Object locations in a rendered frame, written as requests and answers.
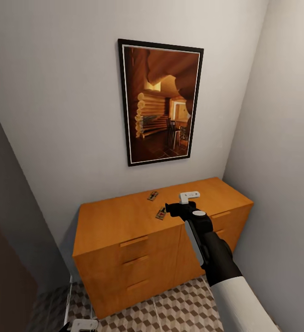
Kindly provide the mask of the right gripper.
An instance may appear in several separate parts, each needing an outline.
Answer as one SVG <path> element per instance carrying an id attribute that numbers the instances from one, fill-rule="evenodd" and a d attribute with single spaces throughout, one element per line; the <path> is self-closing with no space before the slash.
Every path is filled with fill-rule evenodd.
<path id="1" fill-rule="evenodd" d="M 165 204 L 166 212 L 170 213 L 171 217 L 180 216 L 182 218 L 182 212 L 186 208 L 196 208 L 196 203 L 193 201 L 189 201 L 188 204 L 181 204 L 181 203 L 172 203 L 172 204 Z M 182 218 L 183 219 L 183 218 Z"/>

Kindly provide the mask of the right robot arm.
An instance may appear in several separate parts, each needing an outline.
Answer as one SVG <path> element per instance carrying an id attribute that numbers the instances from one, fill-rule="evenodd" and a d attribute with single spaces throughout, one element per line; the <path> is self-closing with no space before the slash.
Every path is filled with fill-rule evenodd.
<path id="1" fill-rule="evenodd" d="M 198 191 L 180 193 L 179 203 L 165 204 L 171 217 L 180 216 L 213 294 L 224 332 L 281 332 L 233 261 L 233 252 L 225 240 L 213 232 L 207 213 L 188 199 Z"/>

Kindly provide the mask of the mousetrap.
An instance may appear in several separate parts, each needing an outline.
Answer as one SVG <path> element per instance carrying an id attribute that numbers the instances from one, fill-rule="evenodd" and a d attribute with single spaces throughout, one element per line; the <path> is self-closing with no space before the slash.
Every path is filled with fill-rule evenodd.
<path id="1" fill-rule="evenodd" d="M 159 212 L 157 213 L 157 215 L 155 216 L 155 218 L 158 218 L 158 219 L 161 219 L 161 220 L 163 220 L 164 219 L 164 217 L 165 217 L 165 215 L 166 215 L 166 207 L 161 207 L 160 208 L 160 210 L 159 210 Z"/>
<path id="2" fill-rule="evenodd" d="M 151 195 L 147 198 L 147 200 L 154 201 L 154 199 L 158 196 L 159 192 L 153 191 Z"/>

